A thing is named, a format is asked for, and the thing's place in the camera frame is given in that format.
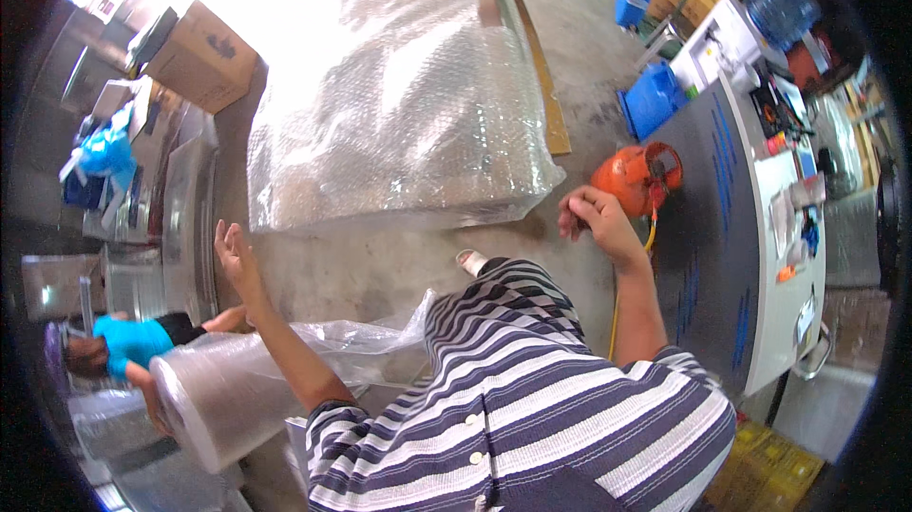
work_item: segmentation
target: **blue water bottle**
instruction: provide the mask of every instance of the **blue water bottle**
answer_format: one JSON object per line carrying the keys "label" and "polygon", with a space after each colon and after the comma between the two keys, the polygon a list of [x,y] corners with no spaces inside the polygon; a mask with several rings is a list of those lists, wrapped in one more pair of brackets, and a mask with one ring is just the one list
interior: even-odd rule
{"label": "blue water bottle", "polygon": [[617,0],[615,3],[615,23],[623,28],[639,25],[649,0]]}
{"label": "blue water bottle", "polygon": [[814,0],[745,0],[747,13],[769,47],[786,51],[820,18]]}

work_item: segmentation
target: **blue bucket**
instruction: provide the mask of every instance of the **blue bucket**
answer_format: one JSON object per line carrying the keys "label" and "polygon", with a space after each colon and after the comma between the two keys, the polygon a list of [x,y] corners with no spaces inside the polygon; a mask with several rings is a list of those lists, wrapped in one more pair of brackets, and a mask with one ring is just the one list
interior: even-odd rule
{"label": "blue bucket", "polygon": [[639,25],[649,0],[617,0],[615,2],[615,23],[623,28]]}
{"label": "blue bucket", "polygon": [[617,91],[627,130],[639,142],[687,104],[687,95],[667,62],[651,62],[626,93]]}

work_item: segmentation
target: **paper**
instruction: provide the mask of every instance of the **paper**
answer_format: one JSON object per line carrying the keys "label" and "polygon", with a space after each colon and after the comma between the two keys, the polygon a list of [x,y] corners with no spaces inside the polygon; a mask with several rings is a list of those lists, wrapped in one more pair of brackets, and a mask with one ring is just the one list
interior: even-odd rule
{"label": "paper", "polygon": [[783,189],[769,201],[769,213],[772,216],[772,233],[776,239],[776,258],[782,258],[785,249],[794,239],[795,231],[795,210],[787,189]]}
{"label": "paper", "polygon": [[814,304],[814,287],[811,287],[811,298],[804,303],[804,306],[801,307],[801,311],[798,312],[798,323],[795,324],[795,340],[798,341],[798,344],[801,345],[804,343],[804,336],[807,334],[808,329],[811,328],[811,323],[814,321],[814,316],[817,313]]}

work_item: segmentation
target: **cable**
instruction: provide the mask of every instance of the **cable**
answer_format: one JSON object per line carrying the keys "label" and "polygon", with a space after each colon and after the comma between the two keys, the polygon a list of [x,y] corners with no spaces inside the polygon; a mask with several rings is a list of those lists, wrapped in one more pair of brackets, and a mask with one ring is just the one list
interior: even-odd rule
{"label": "cable", "polygon": [[[652,226],[649,228],[649,237],[646,238],[646,244],[643,246],[646,253],[652,249],[652,244],[656,241],[656,222],[658,221],[658,210],[652,209]],[[615,337],[618,335],[618,292],[615,290],[615,313],[611,317],[611,339],[608,343],[608,361],[612,361],[615,357]]]}

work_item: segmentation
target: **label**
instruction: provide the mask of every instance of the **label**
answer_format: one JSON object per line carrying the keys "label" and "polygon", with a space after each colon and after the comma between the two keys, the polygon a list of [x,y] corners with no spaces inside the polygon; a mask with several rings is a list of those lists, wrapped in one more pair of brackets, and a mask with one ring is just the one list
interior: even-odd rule
{"label": "label", "polygon": [[643,9],[644,11],[649,7],[649,2],[646,0],[627,0],[627,3],[637,9]]}

